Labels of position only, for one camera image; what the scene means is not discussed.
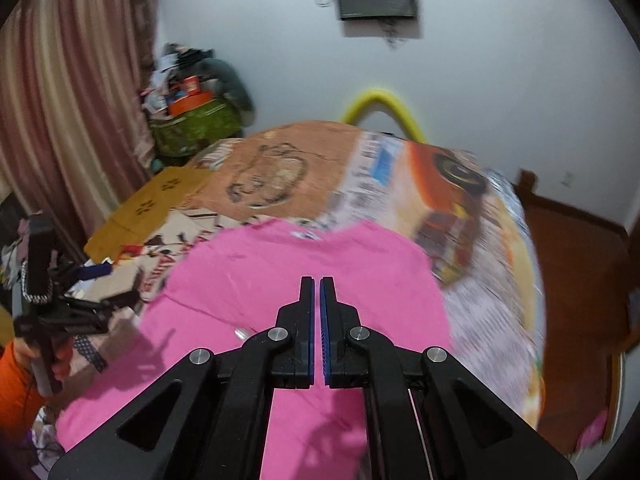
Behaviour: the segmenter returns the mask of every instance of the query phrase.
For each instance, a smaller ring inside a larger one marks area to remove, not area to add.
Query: shirt sleeve
[[[31,373],[15,361],[11,341],[0,358],[0,431],[10,442],[19,442],[45,402]]]

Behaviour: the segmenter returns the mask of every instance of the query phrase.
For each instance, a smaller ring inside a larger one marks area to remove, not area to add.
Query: person's hand
[[[74,340],[66,338],[56,348],[56,361],[51,365],[53,374],[56,379],[61,381],[71,373],[71,358],[74,354]],[[14,356],[15,361],[31,371],[31,360],[40,357],[40,349],[27,345],[26,341],[21,338],[14,339]]]

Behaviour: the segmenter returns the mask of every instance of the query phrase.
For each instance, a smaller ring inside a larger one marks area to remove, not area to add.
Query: striped curtain
[[[0,182],[70,255],[147,180],[154,0],[21,0],[0,30]]]

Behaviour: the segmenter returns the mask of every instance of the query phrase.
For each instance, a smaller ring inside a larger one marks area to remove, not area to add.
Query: person's arm
[[[56,351],[52,366],[56,378],[69,375],[73,348],[69,339]],[[22,339],[11,341],[0,358],[0,431],[10,442],[20,441],[46,402],[30,370],[31,358],[38,355]]]

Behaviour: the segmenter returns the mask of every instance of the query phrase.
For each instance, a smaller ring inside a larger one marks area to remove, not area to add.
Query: paw print
[[[140,216],[144,213],[148,213],[155,205],[156,202],[154,202],[153,200],[145,200],[142,204],[140,204],[140,207],[136,209],[136,215]]]
[[[162,184],[161,189],[162,191],[169,191],[170,189],[176,187],[178,184],[180,184],[180,179],[172,178],[171,180],[167,180],[164,184]]]

